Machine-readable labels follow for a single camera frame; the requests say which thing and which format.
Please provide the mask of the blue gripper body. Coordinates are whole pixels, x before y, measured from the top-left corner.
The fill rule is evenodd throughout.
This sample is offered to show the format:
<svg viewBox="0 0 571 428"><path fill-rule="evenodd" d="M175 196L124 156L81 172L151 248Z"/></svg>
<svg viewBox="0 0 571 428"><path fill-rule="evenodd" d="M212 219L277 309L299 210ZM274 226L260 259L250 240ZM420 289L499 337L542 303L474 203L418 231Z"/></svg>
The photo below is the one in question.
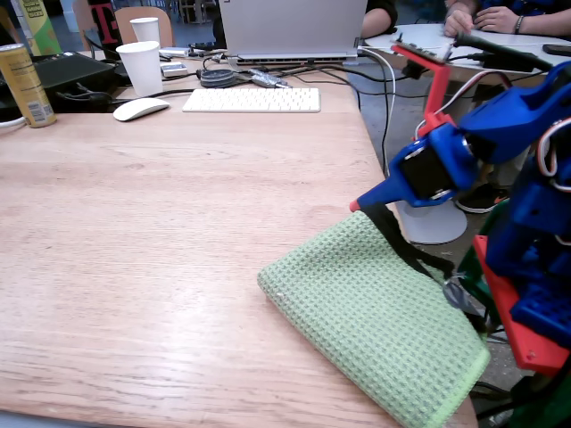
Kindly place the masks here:
<svg viewBox="0 0 571 428"><path fill-rule="evenodd" d="M450 198L476 181L478 161L451 124L419 138L401 160L401 173L417 199Z"/></svg>

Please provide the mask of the person hand bare wrist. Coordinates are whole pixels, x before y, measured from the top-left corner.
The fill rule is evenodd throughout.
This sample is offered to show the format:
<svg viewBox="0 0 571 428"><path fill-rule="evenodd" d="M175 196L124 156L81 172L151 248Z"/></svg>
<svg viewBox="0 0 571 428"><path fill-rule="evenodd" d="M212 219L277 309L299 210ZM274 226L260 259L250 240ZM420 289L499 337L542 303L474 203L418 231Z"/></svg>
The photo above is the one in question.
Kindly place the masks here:
<svg viewBox="0 0 571 428"><path fill-rule="evenodd" d="M469 34L474 28L472 14L463 10L454 10L448 13L443 34L446 37L456 37L459 34Z"/></svg>

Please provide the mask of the person hand with wristband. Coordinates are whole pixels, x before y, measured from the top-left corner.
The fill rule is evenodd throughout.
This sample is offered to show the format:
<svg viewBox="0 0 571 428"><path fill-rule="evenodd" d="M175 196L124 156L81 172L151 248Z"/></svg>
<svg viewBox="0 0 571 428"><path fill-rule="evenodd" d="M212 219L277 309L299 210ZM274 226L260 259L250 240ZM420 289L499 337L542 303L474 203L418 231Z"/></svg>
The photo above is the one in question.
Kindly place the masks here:
<svg viewBox="0 0 571 428"><path fill-rule="evenodd" d="M479 30L512 34L519 16L505 6L493 6L476 14L475 25Z"/></svg>

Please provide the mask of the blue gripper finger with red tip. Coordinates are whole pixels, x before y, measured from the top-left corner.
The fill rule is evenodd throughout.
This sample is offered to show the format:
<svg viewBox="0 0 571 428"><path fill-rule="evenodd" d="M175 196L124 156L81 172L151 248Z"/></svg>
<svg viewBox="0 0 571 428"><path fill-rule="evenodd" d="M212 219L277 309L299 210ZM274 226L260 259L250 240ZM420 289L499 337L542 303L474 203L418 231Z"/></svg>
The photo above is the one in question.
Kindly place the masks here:
<svg viewBox="0 0 571 428"><path fill-rule="evenodd" d="M455 193L455 185L434 153L409 154L395 158L390 176L350 203L354 212L375 204L405 201L414 208L446 202Z"/></svg>

